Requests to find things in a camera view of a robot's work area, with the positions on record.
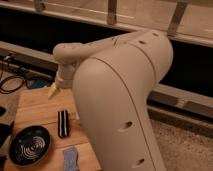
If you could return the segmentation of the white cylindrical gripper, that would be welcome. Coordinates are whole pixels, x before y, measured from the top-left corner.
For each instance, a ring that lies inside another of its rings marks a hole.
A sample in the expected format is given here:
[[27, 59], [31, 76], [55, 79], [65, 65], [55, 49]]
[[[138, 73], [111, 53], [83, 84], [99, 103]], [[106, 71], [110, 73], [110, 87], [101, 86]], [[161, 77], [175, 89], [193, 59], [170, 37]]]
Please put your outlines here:
[[73, 65], [63, 65], [58, 66], [55, 83], [50, 86], [48, 91], [48, 98], [51, 99], [60, 89], [70, 89], [73, 84], [73, 78], [76, 68]]

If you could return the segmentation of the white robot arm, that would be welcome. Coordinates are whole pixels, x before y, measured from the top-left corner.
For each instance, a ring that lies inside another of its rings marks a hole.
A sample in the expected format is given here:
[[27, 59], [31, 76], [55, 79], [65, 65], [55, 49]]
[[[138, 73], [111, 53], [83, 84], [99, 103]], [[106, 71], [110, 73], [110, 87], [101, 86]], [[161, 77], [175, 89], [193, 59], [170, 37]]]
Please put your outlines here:
[[173, 49], [156, 30], [90, 43], [60, 43], [48, 92], [70, 89], [104, 171], [167, 171], [147, 110], [150, 92], [171, 67]]

